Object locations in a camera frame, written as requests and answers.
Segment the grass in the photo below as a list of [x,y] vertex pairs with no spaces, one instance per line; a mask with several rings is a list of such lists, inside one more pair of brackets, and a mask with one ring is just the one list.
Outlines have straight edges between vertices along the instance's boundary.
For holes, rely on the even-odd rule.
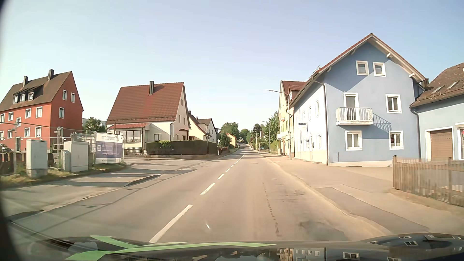
[[62,171],[59,169],[49,169],[47,175],[41,176],[39,178],[29,177],[26,174],[26,170],[24,169],[24,167],[18,167],[17,171],[19,174],[2,176],[0,177],[0,183],[3,188],[30,186],[30,185],[40,184],[43,182],[56,181],[56,180],[61,180],[61,179],[66,179],[66,178],[113,172],[117,170],[122,170],[125,167],[126,165],[124,163],[98,164],[89,170],[75,172],[75,173]]

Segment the blue house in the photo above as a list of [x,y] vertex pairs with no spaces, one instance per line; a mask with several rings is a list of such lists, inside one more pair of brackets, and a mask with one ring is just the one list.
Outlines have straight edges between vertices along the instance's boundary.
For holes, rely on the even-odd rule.
[[322,68],[292,99],[295,158],[335,166],[388,166],[419,157],[418,115],[409,105],[426,79],[369,34]]

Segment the garage door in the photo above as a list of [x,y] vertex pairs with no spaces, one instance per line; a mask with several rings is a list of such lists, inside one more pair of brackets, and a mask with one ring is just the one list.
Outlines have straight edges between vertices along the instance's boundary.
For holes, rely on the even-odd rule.
[[453,135],[451,129],[430,132],[432,160],[446,160],[453,157]]

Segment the sidewalk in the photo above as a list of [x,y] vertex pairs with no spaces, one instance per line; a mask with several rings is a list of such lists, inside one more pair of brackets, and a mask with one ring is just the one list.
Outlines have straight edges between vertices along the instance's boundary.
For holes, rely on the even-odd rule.
[[464,235],[464,208],[430,199],[436,204],[443,204],[442,210],[439,210],[389,193],[393,180],[389,167],[330,167],[261,154],[285,172],[301,179],[338,208],[369,219],[391,234],[428,231]]

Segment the utility box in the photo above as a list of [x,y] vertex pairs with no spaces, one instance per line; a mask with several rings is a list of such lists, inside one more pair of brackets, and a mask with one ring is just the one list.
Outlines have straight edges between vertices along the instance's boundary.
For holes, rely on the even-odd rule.
[[71,154],[70,172],[79,172],[89,169],[89,144],[87,142],[65,141],[63,149]]
[[48,173],[47,141],[26,140],[26,173],[37,178]]

